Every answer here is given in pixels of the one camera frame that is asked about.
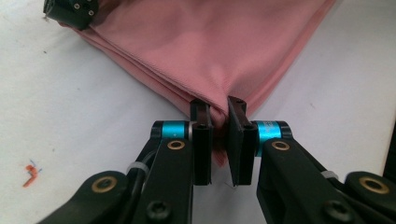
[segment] white cable tie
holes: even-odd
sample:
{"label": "white cable tie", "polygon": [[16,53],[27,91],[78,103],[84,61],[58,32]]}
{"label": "white cable tie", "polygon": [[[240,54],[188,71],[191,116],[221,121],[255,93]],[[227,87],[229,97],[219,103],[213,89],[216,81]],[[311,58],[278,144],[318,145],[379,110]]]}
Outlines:
{"label": "white cable tie", "polygon": [[145,172],[145,178],[148,177],[148,175],[149,175],[149,167],[145,163],[143,163],[141,161],[132,162],[131,165],[129,165],[129,167],[127,169],[127,173],[130,170],[134,169],[134,168],[137,168],[137,169],[140,169],[140,170],[144,171]]}
{"label": "white cable tie", "polygon": [[329,179],[329,178],[336,178],[336,179],[338,179],[338,175],[335,173],[335,172],[333,172],[333,171],[323,171],[322,173],[321,173],[326,179]]}

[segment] crumpled cloth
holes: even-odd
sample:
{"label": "crumpled cloth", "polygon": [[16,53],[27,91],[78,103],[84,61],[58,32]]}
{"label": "crumpled cloth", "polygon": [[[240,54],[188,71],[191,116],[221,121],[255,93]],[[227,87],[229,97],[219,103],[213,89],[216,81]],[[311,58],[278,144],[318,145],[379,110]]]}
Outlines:
{"label": "crumpled cloth", "polygon": [[76,32],[186,115],[191,100],[209,103],[221,130],[228,118],[227,96],[245,100],[251,115],[333,3],[99,0],[90,27]]}

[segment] pink cloth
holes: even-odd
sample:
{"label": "pink cloth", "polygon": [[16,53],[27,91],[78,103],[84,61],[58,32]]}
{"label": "pink cloth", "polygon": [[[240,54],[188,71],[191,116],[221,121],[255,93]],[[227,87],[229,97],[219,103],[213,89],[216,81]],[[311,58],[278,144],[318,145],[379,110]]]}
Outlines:
{"label": "pink cloth", "polygon": [[227,96],[252,114],[333,2],[99,0],[90,28],[76,32],[186,115],[194,98],[211,104],[220,130]]}

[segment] blue spacer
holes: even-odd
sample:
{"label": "blue spacer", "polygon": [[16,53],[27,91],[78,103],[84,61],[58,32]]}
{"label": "blue spacer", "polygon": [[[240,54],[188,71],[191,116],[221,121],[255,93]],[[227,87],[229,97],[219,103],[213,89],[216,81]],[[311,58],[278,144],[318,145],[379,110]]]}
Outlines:
{"label": "blue spacer", "polygon": [[164,138],[185,138],[185,121],[168,120],[163,122],[163,139]]}
{"label": "blue spacer", "polygon": [[256,123],[260,140],[256,157],[261,157],[264,142],[271,138],[281,138],[282,132],[276,121],[256,121]]}

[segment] white table surface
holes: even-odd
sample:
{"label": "white table surface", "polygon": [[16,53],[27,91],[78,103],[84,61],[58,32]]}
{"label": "white table surface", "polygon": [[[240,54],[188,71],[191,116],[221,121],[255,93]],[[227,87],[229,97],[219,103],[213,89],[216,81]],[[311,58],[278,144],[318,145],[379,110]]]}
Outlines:
{"label": "white table surface", "polygon": [[[125,172],[155,120],[187,119],[57,22],[44,0],[0,3],[0,223],[35,223],[89,176]],[[381,175],[396,111],[396,1],[339,1],[251,119],[285,120],[344,180]],[[26,165],[41,169],[28,188]],[[265,223],[227,166],[194,188],[193,223]]]}

